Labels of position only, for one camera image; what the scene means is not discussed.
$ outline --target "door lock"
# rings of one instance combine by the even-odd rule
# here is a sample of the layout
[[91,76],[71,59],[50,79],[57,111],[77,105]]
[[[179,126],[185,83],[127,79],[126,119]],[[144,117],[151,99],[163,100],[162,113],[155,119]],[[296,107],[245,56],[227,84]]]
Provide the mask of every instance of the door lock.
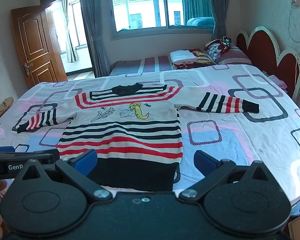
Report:
[[25,69],[26,75],[29,76],[30,72],[29,72],[29,67],[33,66],[33,64],[31,63],[29,66],[27,65],[27,63],[24,63],[23,68]]

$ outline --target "patterned bed sheet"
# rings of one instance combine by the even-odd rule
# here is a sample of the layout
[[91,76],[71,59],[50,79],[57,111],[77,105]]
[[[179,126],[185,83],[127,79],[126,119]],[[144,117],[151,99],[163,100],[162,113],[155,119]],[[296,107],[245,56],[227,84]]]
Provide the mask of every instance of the patterned bed sheet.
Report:
[[126,74],[127,76],[140,75],[147,72],[173,70],[168,56],[149,57],[139,60],[117,61],[110,76]]
[[184,155],[176,171],[175,190],[187,188],[203,178],[193,163],[194,153],[200,149],[218,160],[231,159],[237,165],[262,160],[290,200],[300,195],[300,109],[260,70],[249,65],[215,65],[40,83],[27,91],[0,119],[0,146],[13,146],[17,152],[54,148],[69,121],[20,134],[16,126],[29,116],[64,104],[81,92],[136,82],[199,86],[260,105],[259,114],[217,114],[181,108]]

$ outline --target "yellow cartoon dinosaur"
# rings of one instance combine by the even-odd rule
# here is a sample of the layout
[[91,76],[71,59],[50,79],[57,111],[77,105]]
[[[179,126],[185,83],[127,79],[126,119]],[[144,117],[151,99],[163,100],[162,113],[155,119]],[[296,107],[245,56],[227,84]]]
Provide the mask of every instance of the yellow cartoon dinosaur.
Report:
[[134,112],[136,113],[136,117],[138,117],[139,119],[147,119],[149,117],[149,113],[146,114],[146,115],[142,115],[142,112],[141,112],[141,103],[132,103],[129,105],[130,109],[131,110],[134,110]]

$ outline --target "red headboard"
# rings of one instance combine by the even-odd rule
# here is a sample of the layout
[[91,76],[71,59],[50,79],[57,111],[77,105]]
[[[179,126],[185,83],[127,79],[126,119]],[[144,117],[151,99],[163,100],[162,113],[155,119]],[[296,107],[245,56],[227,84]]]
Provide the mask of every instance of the red headboard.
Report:
[[294,101],[297,100],[300,90],[300,55],[295,50],[286,49],[280,53],[274,35],[263,26],[255,28],[250,37],[240,31],[236,45],[250,58],[253,66],[284,81],[288,86],[288,95]]

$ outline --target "striped sweater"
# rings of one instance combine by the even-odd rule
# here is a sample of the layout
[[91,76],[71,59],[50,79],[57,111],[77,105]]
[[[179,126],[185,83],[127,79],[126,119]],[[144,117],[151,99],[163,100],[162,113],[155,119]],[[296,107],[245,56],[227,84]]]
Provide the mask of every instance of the striped sweater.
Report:
[[72,118],[57,148],[61,158],[96,149],[97,168],[90,176],[104,186],[148,191],[171,190],[182,159],[178,110],[259,112],[259,105],[206,92],[200,87],[117,86],[76,95],[68,103],[41,112],[17,132],[55,125]]

